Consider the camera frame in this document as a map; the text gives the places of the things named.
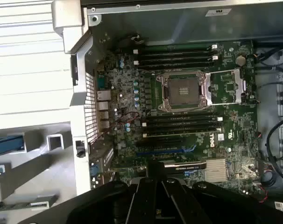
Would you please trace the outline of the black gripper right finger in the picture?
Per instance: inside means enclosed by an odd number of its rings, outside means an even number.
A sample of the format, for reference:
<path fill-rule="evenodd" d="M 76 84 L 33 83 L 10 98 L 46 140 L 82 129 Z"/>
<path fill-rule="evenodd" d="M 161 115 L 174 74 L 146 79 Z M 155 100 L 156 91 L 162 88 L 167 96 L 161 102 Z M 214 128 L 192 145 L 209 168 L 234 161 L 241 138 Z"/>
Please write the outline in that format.
<path fill-rule="evenodd" d="M 155 162 L 162 184 L 180 224 L 283 224 L 283 212 L 208 182 L 191 188 L 167 176 L 162 162 Z"/>

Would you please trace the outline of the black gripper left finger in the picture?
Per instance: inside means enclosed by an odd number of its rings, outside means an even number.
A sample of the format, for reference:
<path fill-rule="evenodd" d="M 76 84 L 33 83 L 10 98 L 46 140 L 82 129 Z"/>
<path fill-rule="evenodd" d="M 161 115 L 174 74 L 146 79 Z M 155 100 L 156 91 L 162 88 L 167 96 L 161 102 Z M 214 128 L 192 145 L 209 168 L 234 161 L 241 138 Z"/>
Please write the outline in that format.
<path fill-rule="evenodd" d="M 22 221 L 24 224 L 150 224 L 156 218 L 160 162 L 130 185 L 118 180 L 76 196 Z"/>

